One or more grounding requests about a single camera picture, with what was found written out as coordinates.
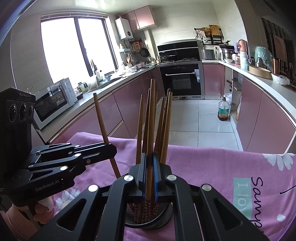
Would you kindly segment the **left hand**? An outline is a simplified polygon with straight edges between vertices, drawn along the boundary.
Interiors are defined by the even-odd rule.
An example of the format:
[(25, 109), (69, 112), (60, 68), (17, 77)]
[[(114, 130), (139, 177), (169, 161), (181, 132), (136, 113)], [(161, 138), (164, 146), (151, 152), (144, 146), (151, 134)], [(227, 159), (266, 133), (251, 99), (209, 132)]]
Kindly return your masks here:
[(54, 202), (53, 197), (47, 197), (38, 201), (35, 205), (34, 221), (41, 224), (46, 224), (54, 216)]

